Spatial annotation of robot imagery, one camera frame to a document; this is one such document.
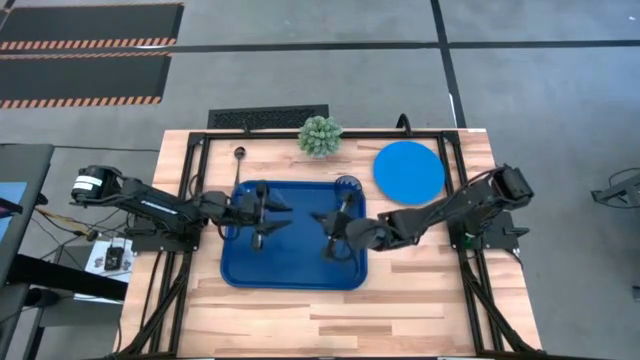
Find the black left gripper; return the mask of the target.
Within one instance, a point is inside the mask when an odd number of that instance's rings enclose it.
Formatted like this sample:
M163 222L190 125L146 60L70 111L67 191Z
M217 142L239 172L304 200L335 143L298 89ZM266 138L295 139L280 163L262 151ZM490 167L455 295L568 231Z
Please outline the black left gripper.
M264 183L259 183L254 194L245 194L236 205L224 192L205 192L202 195L202 213L213 222L219 236L226 242L235 240L241 228L252 227L251 248L260 251L265 236L292 223L291 220L264 222L265 209L272 212L291 211L286 204L276 202L267 195L268 187Z

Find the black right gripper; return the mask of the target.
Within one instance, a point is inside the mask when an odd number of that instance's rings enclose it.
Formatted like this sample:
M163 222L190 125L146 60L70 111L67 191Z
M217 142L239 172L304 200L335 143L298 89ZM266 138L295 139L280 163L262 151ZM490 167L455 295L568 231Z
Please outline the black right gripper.
M328 239L328 243L323 249L323 256L326 259L357 261L358 252L371 246L373 220L350 215L350 210L357 203L358 201L342 201L338 210L329 213L311 213L314 220L324 224L323 230Z

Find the blue translucent patterned cup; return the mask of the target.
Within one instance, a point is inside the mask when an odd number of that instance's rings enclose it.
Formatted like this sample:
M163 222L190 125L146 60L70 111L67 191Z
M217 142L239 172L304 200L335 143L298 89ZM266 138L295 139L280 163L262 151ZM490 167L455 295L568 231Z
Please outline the blue translucent patterned cup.
M352 175L343 175L334 182L334 193L343 202L359 201L362 196L362 184Z

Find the dark metal spoon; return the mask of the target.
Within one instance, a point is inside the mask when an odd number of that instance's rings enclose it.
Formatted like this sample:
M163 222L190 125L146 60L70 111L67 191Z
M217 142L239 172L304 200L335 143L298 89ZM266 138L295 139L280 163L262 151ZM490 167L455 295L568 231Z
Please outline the dark metal spoon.
M240 184L240 167L241 167L241 162L245 158L245 156L246 156L246 149L244 147L240 146L234 150L234 157L236 158L236 161L237 161L234 187L237 187Z

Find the blue round plate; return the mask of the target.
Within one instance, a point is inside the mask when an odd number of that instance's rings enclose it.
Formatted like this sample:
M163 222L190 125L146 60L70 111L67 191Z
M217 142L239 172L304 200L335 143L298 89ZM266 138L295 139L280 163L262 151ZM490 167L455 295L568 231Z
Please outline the blue round plate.
M387 198L411 206L434 200L445 183L439 156L413 141L398 141L381 149L373 162L373 177Z

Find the blue plastic tray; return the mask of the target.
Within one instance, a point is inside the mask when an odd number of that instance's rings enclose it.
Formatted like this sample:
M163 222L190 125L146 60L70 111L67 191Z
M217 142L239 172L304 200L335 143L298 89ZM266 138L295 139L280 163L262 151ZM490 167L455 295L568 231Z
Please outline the blue plastic tray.
M328 243L321 224L312 212L338 210L342 201L334 193L334 182L264 181L269 197L291 208L289 212L267 212L269 221L292 223L266 237L263 248L254 251L254 230L240 229L240 235L224 243L220 272L231 286L296 290L344 291L358 288L368 275L368 255L358 252L357 261L331 261L323 256ZM366 216L364 194L350 210L352 217Z

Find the artificial green plant in pot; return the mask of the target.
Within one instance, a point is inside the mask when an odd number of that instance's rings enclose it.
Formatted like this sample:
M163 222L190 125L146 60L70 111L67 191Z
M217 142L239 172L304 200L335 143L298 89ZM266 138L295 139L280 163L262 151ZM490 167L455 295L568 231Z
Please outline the artificial green plant in pot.
M299 129L298 146L312 158L325 158L339 150L342 133L333 117L310 117Z

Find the black floor vent grille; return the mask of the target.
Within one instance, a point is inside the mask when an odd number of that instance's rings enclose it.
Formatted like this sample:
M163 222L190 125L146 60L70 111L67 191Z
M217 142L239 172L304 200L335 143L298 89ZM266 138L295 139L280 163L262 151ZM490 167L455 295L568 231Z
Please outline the black floor vent grille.
M208 129L300 128L308 118L329 116L327 104L210 110Z

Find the black handheld controller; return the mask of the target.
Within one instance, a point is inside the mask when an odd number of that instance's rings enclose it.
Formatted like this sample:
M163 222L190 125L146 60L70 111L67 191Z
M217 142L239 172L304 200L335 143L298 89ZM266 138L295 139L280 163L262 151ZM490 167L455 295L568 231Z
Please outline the black handheld controller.
M125 253L124 247L110 246L107 248L104 260L105 271L116 271L121 268Z

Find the white paper sheet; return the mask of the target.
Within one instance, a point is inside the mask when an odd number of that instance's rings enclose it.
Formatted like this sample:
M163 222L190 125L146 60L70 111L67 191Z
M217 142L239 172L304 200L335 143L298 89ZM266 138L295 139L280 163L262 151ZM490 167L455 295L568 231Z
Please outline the white paper sheet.
M125 248L121 268L116 271L104 270L105 253L107 248L110 246ZM131 277L134 263L134 256L131 247L132 241L123 238L115 238L114 240L110 241L96 241L90 252L85 270L99 276L128 283Z

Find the black hazard-striped floor mat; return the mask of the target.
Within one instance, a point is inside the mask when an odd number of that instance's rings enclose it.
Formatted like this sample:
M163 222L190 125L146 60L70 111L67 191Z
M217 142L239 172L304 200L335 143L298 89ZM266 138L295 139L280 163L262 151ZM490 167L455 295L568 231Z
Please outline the black hazard-striped floor mat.
M15 7L0 11L0 51L172 45L183 12L182 3Z
M0 56L0 109L156 105L171 55Z

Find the black tripod stand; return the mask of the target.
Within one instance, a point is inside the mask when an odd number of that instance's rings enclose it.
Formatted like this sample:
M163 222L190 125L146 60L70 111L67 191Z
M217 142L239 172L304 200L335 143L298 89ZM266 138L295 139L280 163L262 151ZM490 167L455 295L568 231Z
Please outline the black tripod stand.
M620 182L613 180L620 175L634 172ZM593 190L591 196L594 202L617 209L640 208L640 167L631 167L613 173L608 178L609 187L604 190Z

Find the black aluminium table frame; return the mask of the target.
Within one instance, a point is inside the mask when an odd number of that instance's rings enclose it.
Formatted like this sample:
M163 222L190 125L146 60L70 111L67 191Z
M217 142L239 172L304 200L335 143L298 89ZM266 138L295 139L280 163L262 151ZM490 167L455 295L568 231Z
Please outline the black aluminium table frame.
M350 174L362 183L367 211L393 205L376 188L375 154L402 138L398 129L350 129L339 153L312 159L297 144L296 130L165 132L153 183L178 194L198 169L208 190L232 187L234 150L246 149L245 179L331 180ZM353 291L238 289L225 284L219 265L223 243L207 227L190 257L187 281L163 320L157 343L134 339L156 308L162 286L179 271L179 256L141 254L132 268L121 315L120 352L107 360L173 360L242 357L404 357L474 354L490 347L494 323L464 287L461 257L445 226L429 230L420 244L373 253L364 284Z

